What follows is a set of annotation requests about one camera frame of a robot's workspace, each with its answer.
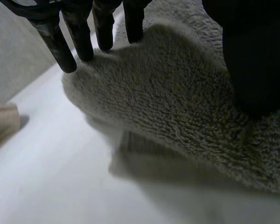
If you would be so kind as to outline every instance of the gray towel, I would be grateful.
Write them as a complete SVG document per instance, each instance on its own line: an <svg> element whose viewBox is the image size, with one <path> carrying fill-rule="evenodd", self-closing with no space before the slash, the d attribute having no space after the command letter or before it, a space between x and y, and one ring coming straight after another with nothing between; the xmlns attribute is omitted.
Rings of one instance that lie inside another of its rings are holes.
<svg viewBox="0 0 280 224"><path fill-rule="evenodd" d="M222 29L201 1L154 0L145 13L141 43L128 44L122 21L113 50L64 75L69 100L245 185L280 192L280 110L253 121L234 106Z"/></svg>

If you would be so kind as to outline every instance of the white surface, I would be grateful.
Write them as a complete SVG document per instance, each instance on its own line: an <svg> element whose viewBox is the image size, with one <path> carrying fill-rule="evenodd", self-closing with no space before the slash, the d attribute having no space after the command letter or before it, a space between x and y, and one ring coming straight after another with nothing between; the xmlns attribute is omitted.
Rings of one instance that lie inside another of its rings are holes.
<svg viewBox="0 0 280 224"><path fill-rule="evenodd" d="M0 224L280 224L280 196L112 177L122 131L88 125L61 74L53 66L11 100L30 120L0 147Z"/></svg>

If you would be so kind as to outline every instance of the cardboard tube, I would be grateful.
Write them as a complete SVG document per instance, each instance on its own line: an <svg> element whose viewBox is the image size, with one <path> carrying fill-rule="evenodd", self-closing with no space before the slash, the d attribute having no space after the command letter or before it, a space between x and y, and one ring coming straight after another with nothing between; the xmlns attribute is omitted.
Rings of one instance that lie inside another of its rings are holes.
<svg viewBox="0 0 280 224"><path fill-rule="evenodd" d="M20 115L16 105L0 105L0 141L20 129Z"/></svg>

